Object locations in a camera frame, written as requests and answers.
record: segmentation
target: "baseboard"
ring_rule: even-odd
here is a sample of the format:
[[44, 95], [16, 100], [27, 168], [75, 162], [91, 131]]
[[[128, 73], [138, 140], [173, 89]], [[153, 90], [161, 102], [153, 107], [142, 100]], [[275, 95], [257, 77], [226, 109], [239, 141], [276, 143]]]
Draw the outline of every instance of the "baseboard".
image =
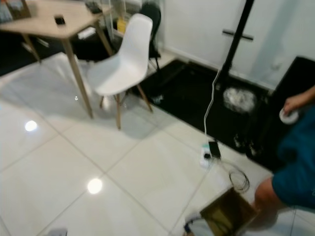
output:
[[[194, 55], [183, 52], [183, 51], [178, 50], [178, 49], [173, 48], [173, 47], [169, 47], [169, 46], [165, 45], [163, 50], [168, 51], [170, 53], [173, 53], [176, 57], [178, 57], [179, 59], [181, 59], [183, 61], [192, 61], [192, 62], [201, 64], [202, 66], [205, 66], [205, 67], [212, 69], [212, 70], [219, 70], [219, 68], [220, 68], [220, 66], [218, 66], [218, 65], [211, 64], [204, 59], [198, 58]], [[264, 81], [255, 82], [255, 81], [251, 80], [247, 75], [239, 73], [236, 70], [230, 70], [230, 75], [235, 79], [246, 81], [247, 83], [254, 84], [254, 85], [259, 86], [263, 89], [267, 89], [267, 90], [271, 90], [271, 91], [275, 90], [274, 85], [266, 83]]]

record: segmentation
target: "white cable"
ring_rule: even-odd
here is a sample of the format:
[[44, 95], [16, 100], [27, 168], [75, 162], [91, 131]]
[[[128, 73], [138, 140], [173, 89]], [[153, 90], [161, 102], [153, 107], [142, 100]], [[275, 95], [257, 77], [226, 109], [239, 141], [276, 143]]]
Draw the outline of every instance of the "white cable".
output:
[[214, 79], [213, 82], [212, 82], [211, 101], [210, 101], [210, 103], [209, 103], [209, 106], [208, 106], [208, 108], [207, 108], [205, 117], [204, 117], [204, 119], [203, 119], [203, 125], [204, 125], [204, 127], [205, 127], [205, 135], [206, 135], [206, 140], [207, 140], [207, 142], [208, 142], [208, 136], [207, 136], [207, 124], [206, 124], [206, 120], [207, 120], [209, 111], [210, 111], [210, 109], [211, 109], [211, 107], [212, 107], [212, 104], [213, 104], [213, 101], [214, 101], [214, 96], [215, 96], [215, 83], [216, 83], [216, 81], [217, 81], [217, 79], [218, 79], [218, 77], [219, 77], [219, 75], [220, 75], [221, 69], [222, 69], [222, 67], [218, 70], [217, 75], [216, 75], [215, 79]]

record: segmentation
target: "black chair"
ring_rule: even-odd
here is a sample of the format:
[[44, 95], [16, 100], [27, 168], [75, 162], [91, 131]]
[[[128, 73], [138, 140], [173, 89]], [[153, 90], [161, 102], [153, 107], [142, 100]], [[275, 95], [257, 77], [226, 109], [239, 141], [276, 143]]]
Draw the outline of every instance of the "black chair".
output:
[[151, 41], [149, 47], [149, 59], [155, 59], [157, 63], [157, 72], [159, 73], [160, 68], [158, 64], [158, 58], [161, 57], [155, 45], [155, 37], [158, 32], [158, 28], [161, 23], [161, 10], [157, 4], [154, 2], [145, 2], [142, 4], [140, 9], [140, 14], [143, 14], [147, 17], [150, 17], [153, 21], [152, 32], [151, 32]]

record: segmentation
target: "black pole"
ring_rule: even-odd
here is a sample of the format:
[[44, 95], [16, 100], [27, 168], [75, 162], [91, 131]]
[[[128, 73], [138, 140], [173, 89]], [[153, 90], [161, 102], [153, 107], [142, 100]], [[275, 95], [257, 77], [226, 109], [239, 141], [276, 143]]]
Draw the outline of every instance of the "black pole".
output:
[[248, 17], [251, 13], [253, 3], [254, 3], [254, 0], [246, 0], [245, 6], [242, 12], [242, 16], [241, 16], [240, 22], [238, 23], [236, 32], [234, 34], [234, 38], [233, 38], [230, 50], [227, 54], [226, 60], [223, 64], [221, 73], [218, 78], [218, 82], [221, 83], [222, 87], [224, 87], [226, 84], [226, 79], [228, 77], [230, 68], [232, 67], [232, 62], [233, 62], [237, 47], [240, 43], [240, 40], [242, 39], [243, 31], [244, 31], [246, 22], [248, 20]]

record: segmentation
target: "white wall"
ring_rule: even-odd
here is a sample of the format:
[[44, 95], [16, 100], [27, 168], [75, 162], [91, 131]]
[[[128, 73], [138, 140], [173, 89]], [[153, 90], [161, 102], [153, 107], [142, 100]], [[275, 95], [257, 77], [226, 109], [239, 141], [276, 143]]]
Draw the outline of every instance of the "white wall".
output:
[[[225, 60], [245, 0], [168, 0], [164, 10], [164, 46], [215, 67]], [[275, 88], [297, 55], [315, 59], [314, 0], [255, 0], [232, 73]], [[272, 65], [281, 65], [279, 70]]]

